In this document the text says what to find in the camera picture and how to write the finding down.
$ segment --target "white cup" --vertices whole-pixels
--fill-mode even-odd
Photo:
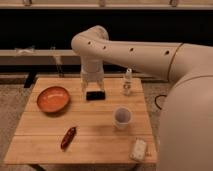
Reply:
[[[131,115],[132,115],[132,113],[130,112],[129,109],[122,107],[122,106],[118,107],[114,111],[115,126],[119,130],[124,130],[128,126],[128,124],[131,120]]]

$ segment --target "red chili pepper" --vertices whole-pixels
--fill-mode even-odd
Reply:
[[[68,145],[70,144],[70,142],[72,142],[74,136],[76,134],[76,127],[71,127],[67,133],[64,135],[64,138],[61,142],[61,149],[65,150]]]

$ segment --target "dark wall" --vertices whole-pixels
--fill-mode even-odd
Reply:
[[[94,25],[111,40],[213,45],[213,11],[0,10],[0,49],[70,49],[72,37]]]

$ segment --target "bowl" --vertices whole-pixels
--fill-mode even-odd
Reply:
[[[59,112],[64,109],[69,102],[69,92],[60,86],[46,88],[37,98],[37,105],[39,109],[45,113]]]

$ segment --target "wooden table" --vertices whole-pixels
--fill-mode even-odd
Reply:
[[[71,103],[60,114],[48,116],[39,110],[36,100],[42,90],[56,85],[69,91]],[[156,163],[156,149],[140,79],[132,80],[129,97],[122,94],[122,78],[105,78],[104,85],[106,100],[85,101],[80,78],[39,78],[4,163],[136,163],[129,158],[136,137],[148,143],[144,163]],[[88,90],[96,88],[96,84],[89,84]],[[120,105],[133,112],[131,124],[124,131],[117,130],[113,123],[113,111]],[[72,126],[77,126],[77,135],[68,149],[62,151],[61,140]]]

